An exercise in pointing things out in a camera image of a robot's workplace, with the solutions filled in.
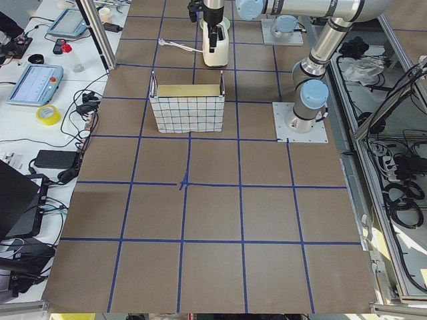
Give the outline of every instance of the white desk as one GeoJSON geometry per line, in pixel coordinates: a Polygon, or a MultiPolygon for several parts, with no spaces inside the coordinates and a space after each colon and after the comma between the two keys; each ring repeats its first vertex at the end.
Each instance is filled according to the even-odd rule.
{"type": "MultiPolygon", "coordinates": [[[[57,4],[63,2],[62,0],[43,0],[40,7],[35,12],[36,16],[46,17],[48,19],[55,19],[62,9],[59,9],[57,4]]],[[[120,10],[123,14],[117,12],[114,8],[112,23],[116,23],[120,26],[124,26],[129,6],[124,6],[120,10]]],[[[49,21],[40,19],[32,19],[28,26],[25,28],[26,31],[32,30],[35,25],[40,23],[50,24],[49,21]]],[[[92,80],[105,74],[104,66],[99,58],[99,54],[96,50],[95,44],[92,38],[88,37],[80,39],[76,42],[72,42],[71,46],[75,52],[79,55],[82,63],[85,66],[85,71],[80,73],[74,73],[66,61],[66,57],[63,55],[54,55],[52,48],[54,43],[44,39],[47,26],[41,25],[38,29],[33,30],[29,33],[29,36],[33,38],[33,42],[30,44],[24,57],[18,61],[14,59],[10,64],[0,68],[0,81],[12,81],[16,82],[22,74],[25,66],[28,64],[27,59],[30,55],[40,53],[45,58],[46,64],[62,65],[64,68],[64,77],[59,85],[57,92],[54,94],[50,104],[56,106],[61,113],[61,120],[70,104],[73,101],[73,94],[84,89],[92,80]]],[[[107,37],[110,41],[110,45],[115,52],[119,45],[121,33],[107,32],[107,37]]],[[[100,94],[105,89],[107,82],[107,76],[90,86],[92,89],[100,94]]],[[[42,125],[35,117],[36,107],[9,105],[7,104],[6,98],[12,90],[12,85],[0,85],[0,141],[2,140],[14,140],[28,138],[36,141],[44,141],[52,145],[62,146],[72,139],[70,136],[63,134],[60,131],[61,122],[52,125],[42,125]]],[[[84,122],[80,117],[74,114],[74,123],[79,127],[83,128],[84,122]]],[[[72,124],[65,120],[64,130],[70,134],[76,134],[77,130],[72,124]]],[[[19,170],[22,174],[29,174],[27,166],[30,160],[32,160],[40,149],[60,149],[75,151],[74,141],[68,146],[63,148],[54,148],[46,144],[33,143],[30,141],[19,141],[19,142],[0,142],[0,152],[9,151],[15,152],[16,154],[22,155],[23,167],[19,170]]],[[[56,181],[57,174],[61,170],[55,169],[38,169],[38,173],[43,173],[52,180],[56,181]]],[[[68,205],[73,193],[76,179],[68,183],[65,186],[52,186],[49,188],[48,195],[54,199],[62,201],[68,205]]],[[[53,243],[61,228],[61,217],[58,213],[49,214],[43,217],[40,234],[36,238],[44,243],[53,243]]],[[[47,264],[49,267],[52,264],[52,259],[47,264]]],[[[46,286],[46,281],[32,286],[25,294],[19,294],[18,298],[15,298],[9,303],[20,303],[20,302],[32,302],[39,301],[43,294],[46,286]]]]}

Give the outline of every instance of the bottle with red cap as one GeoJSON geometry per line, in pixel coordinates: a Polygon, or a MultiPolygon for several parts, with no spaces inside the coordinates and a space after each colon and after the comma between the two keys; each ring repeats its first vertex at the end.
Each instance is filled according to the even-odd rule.
{"type": "Polygon", "coordinates": [[[77,56],[77,53],[64,40],[62,41],[61,49],[62,49],[62,52],[68,57],[68,60],[71,64],[71,68],[73,69],[74,72],[82,72],[85,69],[85,67],[83,66],[83,64],[79,59],[79,56],[77,56]]]}

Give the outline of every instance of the basket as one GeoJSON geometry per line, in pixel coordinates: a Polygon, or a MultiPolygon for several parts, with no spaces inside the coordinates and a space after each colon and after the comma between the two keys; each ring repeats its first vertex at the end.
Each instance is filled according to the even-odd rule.
{"type": "Polygon", "coordinates": [[[225,99],[222,71],[219,85],[159,85],[151,74],[149,100],[161,133],[221,131],[225,99]]]}

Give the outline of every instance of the red cap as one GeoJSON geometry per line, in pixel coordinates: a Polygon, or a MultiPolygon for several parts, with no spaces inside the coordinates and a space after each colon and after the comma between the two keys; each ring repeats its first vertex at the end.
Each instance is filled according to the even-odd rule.
{"type": "Polygon", "coordinates": [[[61,46],[62,52],[68,53],[71,50],[73,50],[73,48],[71,48],[71,46],[68,43],[63,43],[61,46]]]}

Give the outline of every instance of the yellow tape roll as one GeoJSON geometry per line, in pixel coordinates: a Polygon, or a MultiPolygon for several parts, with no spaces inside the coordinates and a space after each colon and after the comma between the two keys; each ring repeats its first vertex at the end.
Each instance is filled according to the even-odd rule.
{"type": "Polygon", "coordinates": [[[44,105],[38,108],[35,116],[44,125],[54,125],[61,120],[61,114],[54,105],[44,105]]]}

